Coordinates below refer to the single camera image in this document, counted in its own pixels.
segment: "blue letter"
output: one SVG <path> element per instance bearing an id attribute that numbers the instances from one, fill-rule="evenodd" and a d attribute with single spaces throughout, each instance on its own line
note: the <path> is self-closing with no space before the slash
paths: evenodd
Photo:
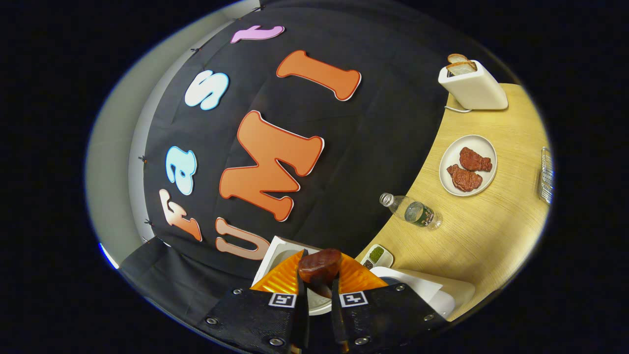
<path id="1" fill-rule="evenodd" d="M 205 70 L 192 80 L 184 101 L 190 107 L 200 103 L 202 110 L 211 110 L 218 105 L 229 83 L 229 77 L 222 72 L 212 75 L 212 70 Z"/>
<path id="2" fill-rule="evenodd" d="M 192 150 L 184 152 L 173 146 L 166 153 L 166 176 L 184 195 L 192 193 L 192 175 L 196 172 L 196 157 Z"/>

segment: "water bottle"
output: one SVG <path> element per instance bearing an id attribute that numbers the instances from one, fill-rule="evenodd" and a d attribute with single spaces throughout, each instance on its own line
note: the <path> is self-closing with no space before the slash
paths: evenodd
<path id="1" fill-rule="evenodd" d="M 393 194 L 383 193 L 380 196 L 380 204 L 388 207 L 393 215 L 419 227 L 426 227 L 432 231 L 441 226 L 441 214 L 406 195 L 394 197 Z"/>

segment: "black cloth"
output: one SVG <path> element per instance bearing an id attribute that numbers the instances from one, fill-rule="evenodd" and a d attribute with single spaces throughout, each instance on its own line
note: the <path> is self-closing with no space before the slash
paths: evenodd
<path id="1" fill-rule="evenodd" d="M 307 2 L 268 4 L 205 43 L 168 85 L 148 135 L 144 183 L 156 235 L 192 259 L 238 277 L 253 278 L 260 261 L 215 248 L 217 217 L 267 240 L 280 236 L 357 256 L 390 217 L 378 202 L 380 194 L 405 194 L 430 150 L 447 99 L 446 90 L 437 83 L 446 56 L 469 54 L 496 77 L 505 77 L 472 42 L 457 39 L 452 31 L 421 15 L 416 14 L 420 21 L 409 21 L 403 6 L 392 5 L 399 11 L 397 17 L 390 9 L 379 18 L 369 9 L 357 8 L 358 3 L 342 11 L 341 4 L 321 3 L 318 8 L 303 4 Z M 286 30 L 268 40 L 230 43 L 236 31 L 253 25 L 282 25 Z M 319 84 L 295 76 L 277 77 L 278 65 L 295 50 L 341 69 L 358 70 L 362 81 L 354 96 L 338 101 Z M 186 89 L 205 70 L 230 78 L 219 105 L 209 111 L 184 102 Z M 325 140 L 310 175 L 296 176 L 285 165 L 301 190 L 270 193 L 294 200 L 285 222 L 251 203 L 226 200 L 218 193 L 225 168 L 254 165 L 236 139 L 238 126 L 250 110 L 295 134 Z M 164 161 L 171 146 L 196 155 L 191 195 L 181 194 L 166 177 Z M 162 188 L 187 217 L 199 222 L 202 242 L 166 223 L 159 198 Z M 222 237 L 252 247 L 236 237 Z"/>

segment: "screw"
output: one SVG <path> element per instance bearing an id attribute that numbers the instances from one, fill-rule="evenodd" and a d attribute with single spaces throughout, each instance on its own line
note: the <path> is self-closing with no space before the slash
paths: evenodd
<path id="1" fill-rule="evenodd" d="M 269 343 L 274 346 L 282 346 L 284 345 L 284 341 L 279 338 L 271 338 Z"/>
<path id="2" fill-rule="evenodd" d="M 359 339 L 354 341 L 354 344 L 356 344 L 356 345 L 363 345 L 363 344 L 367 344 L 367 342 L 369 342 L 369 338 L 367 338 L 367 337 L 360 337 Z"/>

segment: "wooden table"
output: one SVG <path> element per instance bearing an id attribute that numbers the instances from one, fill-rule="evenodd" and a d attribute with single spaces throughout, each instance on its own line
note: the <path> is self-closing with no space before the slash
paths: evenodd
<path id="1" fill-rule="evenodd" d="M 519 270 L 538 241 L 549 210 L 537 193 L 540 153 L 543 146 L 548 147 L 542 120 L 521 86 L 501 86 L 509 108 L 469 113 L 445 110 L 435 142 L 410 190 L 390 191 L 441 212 L 441 227 L 431 232 L 391 217 L 356 257 L 360 261 L 377 243 L 395 257 L 391 268 L 474 284 L 472 300 L 454 311 L 448 321 L 504 286 Z M 447 105 L 463 109 L 452 95 Z M 481 135 L 493 144 L 498 170 L 484 191 L 456 197 L 441 185 L 439 164 L 448 146 L 469 134 Z"/>

